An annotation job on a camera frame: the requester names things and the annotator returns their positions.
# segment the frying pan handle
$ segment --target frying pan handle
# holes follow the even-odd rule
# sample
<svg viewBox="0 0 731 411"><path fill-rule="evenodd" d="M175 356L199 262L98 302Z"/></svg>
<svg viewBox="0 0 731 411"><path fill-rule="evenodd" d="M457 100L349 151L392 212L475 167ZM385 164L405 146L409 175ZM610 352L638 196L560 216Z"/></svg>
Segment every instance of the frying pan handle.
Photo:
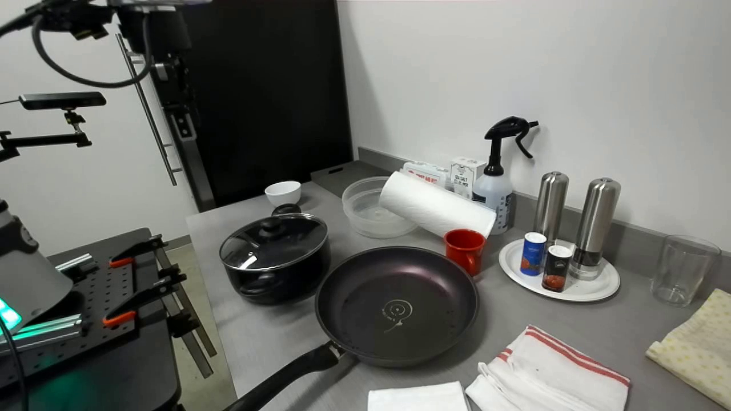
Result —
<svg viewBox="0 0 731 411"><path fill-rule="evenodd" d="M316 369L335 368L340 360L340 356L343 352L335 342L321 344L314 352L303 353L300 359L275 372L244 398L230 404L227 411L257 411L265 407L273 398L278 398L296 380Z"/></svg>

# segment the red striped towel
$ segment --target red striped towel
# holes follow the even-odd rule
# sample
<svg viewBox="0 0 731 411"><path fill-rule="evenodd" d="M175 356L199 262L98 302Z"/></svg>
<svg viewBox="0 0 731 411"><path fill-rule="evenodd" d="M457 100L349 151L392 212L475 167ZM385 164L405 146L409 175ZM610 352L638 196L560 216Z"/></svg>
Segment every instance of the red striped towel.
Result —
<svg viewBox="0 0 731 411"><path fill-rule="evenodd" d="M621 411L630 388L629 377L538 326L479 369L466 395L482 411Z"/></svg>

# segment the white plate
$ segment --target white plate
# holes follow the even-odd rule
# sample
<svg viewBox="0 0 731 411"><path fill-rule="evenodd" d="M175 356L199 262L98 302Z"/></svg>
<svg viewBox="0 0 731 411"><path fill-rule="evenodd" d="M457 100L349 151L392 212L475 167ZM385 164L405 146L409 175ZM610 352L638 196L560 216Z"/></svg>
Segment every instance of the white plate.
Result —
<svg viewBox="0 0 731 411"><path fill-rule="evenodd" d="M516 282L519 286L538 295L562 299L562 302L600 302L600 299L613 296L620 291L620 272L616 270L616 266L610 266L604 259L600 262L602 275L595 282L567 277L570 283L562 292L546 291L541 287L545 275L529 277L521 272L521 253L523 253L523 239L515 239L506 245L501 248L501 267L513 282Z"/></svg>

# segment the pot lid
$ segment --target pot lid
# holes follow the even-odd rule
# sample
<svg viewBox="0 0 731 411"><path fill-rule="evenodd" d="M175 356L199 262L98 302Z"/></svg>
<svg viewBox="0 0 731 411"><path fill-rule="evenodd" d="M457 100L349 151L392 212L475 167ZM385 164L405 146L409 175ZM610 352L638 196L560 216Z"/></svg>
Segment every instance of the pot lid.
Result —
<svg viewBox="0 0 731 411"><path fill-rule="evenodd" d="M230 270L270 272L296 266L328 242L328 227L308 216L268 216L254 222L222 245L222 260Z"/></svg>

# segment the paper towel roll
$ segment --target paper towel roll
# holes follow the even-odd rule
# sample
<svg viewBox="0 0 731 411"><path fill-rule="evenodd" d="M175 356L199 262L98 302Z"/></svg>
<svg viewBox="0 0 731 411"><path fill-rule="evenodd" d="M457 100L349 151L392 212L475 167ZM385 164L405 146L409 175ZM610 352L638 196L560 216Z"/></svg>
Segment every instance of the paper towel roll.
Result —
<svg viewBox="0 0 731 411"><path fill-rule="evenodd" d="M440 237L455 228L488 237L497 222L495 210L400 171L387 180L383 205Z"/></svg>

